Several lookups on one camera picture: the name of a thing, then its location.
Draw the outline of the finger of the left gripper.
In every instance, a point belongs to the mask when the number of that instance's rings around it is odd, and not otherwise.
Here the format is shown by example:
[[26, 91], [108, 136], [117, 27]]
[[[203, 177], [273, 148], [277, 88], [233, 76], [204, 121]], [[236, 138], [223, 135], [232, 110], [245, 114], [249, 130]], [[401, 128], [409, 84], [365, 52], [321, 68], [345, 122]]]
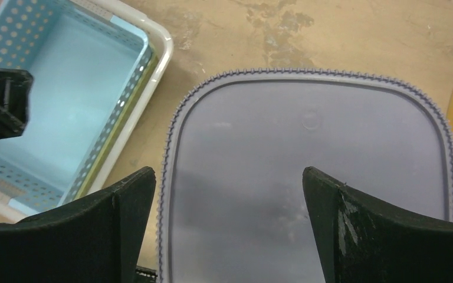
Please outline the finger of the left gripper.
[[26, 70], [0, 68], [0, 140], [23, 135], [33, 82]]

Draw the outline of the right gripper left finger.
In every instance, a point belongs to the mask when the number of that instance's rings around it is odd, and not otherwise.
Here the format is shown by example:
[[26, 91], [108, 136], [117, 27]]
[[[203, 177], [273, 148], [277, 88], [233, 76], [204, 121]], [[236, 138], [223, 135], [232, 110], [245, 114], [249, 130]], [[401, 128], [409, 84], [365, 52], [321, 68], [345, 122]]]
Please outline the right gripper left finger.
[[58, 208], [0, 223], [0, 282], [145, 282], [137, 261], [156, 188], [143, 167]]

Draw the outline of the olive green plastic crate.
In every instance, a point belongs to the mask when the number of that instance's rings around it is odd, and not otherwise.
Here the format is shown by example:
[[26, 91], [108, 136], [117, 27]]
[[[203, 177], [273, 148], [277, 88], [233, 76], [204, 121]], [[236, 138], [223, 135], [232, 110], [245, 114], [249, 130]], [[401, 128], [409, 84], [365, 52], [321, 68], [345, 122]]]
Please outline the olive green plastic crate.
[[138, 92], [148, 82], [148, 76], [151, 75], [155, 66], [155, 48], [150, 45], [141, 56], [141, 59], [136, 63], [130, 78], [122, 90], [122, 94], [117, 99], [107, 122], [103, 126], [99, 137], [94, 142], [93, 148], [86, 157], [70, 191], [67, 193], [64, 203], [84, 196], [93, 184], [108, 154], [113, 148], [122, 127], [127, 121], [127, 116], [134, 109], [136, 100], [140, 96]]

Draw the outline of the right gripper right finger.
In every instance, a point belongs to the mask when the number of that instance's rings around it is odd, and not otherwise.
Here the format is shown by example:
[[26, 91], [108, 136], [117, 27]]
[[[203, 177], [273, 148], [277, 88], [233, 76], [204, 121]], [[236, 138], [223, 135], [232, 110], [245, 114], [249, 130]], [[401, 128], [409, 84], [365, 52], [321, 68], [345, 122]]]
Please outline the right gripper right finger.
[[303, 192], [326, 282], [453, 282], [453, 222], [420, 215], [315, 167]]

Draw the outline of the grey mesh basket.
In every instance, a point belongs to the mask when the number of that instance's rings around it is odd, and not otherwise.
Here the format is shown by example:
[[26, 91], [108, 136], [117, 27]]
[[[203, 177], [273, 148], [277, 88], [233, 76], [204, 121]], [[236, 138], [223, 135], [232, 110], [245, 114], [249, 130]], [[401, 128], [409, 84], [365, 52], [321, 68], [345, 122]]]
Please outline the grey mesh basket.
[[320, 246], [361, 243], [350, 186], [453, 222], [453, 136], [396, 78], [339, 70], [215, 75], [178, 105], [163, 155], [159, 282], [324, 282]]

